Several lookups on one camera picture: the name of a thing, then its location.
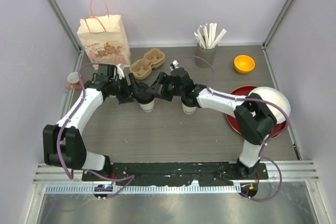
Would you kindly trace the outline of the white paper cup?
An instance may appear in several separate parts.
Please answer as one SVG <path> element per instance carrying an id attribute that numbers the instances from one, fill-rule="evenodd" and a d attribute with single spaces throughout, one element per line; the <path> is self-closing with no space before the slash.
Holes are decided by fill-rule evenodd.
<path id="1" fill-rule="evenodd" d="M 195 107 L 195 106 L 187 106 L 187 105 L 185 105 L 185 104 L 183 103 L 183 104 L 182 104 L 182 109 L 183 109 L 183 112 L 184 112 L 185 114 L 190 115 L 190 114 L 193 114 L 193 113 L 195 112 L 195 110 L 197 109 L 197 107 Z"/>
<path id="2" fill-rule="evenodd" d="M 138 103 L 139 103 L 141 109 L 144 112 L 148 113 L 148 112 L 153 111 L 155 99 L 153 98 L 151 101 L 140 101 L 140 100 L 138 100 Z"/>

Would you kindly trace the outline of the black cup lid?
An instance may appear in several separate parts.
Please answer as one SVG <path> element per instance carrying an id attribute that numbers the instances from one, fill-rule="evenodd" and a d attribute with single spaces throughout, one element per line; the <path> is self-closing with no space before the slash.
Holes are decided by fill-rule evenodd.
<path id="1" fill-rule="evenodd" d="M 143 83 L 143 82 L 138 82 L 138 83 L 135 84 L 133 97 L 140 104 L 148 104 L 155 99 L 155 95 L 147 92 L 148 88 L 149 88 L 149 86 L 146 83 Z"/>
<path id="2" fill-rule="evenodd" d="M 196 102 L 192 98 L 181 98 L 181 101 L 187 107 L 196 107 Z"/>

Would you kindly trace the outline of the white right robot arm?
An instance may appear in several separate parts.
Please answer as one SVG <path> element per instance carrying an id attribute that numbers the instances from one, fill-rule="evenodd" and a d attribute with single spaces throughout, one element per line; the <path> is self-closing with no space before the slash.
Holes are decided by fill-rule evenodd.
<path id="1" fill-rule="evenodd" d="M 236 163 L 242 179 L 255 175 L 262 144 L 283 119 L 278 108 L 266 100 L 265 94 L 253 91 L 244 97 L 221 93 L 195 84 L 184 68 L 176 68 L 170 74 L 160 72 L 146 92 L 167 101 L 180 97 L 186 107 L 213 109 L 234 117 L 244 138 L 243 150 Z"/>

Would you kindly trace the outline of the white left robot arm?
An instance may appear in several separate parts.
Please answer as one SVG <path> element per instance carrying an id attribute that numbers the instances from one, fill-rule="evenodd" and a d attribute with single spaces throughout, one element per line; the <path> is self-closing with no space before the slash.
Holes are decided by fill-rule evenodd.
<path id="1" fill-rule="evenodd" d="M 82 132 L 95 110 L 109 96 L 119 103 L 133 102 L 132 92 L 123 72 L 124 66 L 99 64 L 93 79 L 84 82 L 80 71 L 71 73 L 71 81 L 81 87 L 81 95 L 66 115 L 54 125 L 43 129 L 44 162 L 61 167 L 73 179 L 75 170 L 93 174 L 98 180 L 112 180 L 109 156 L 88 151 Z"/>

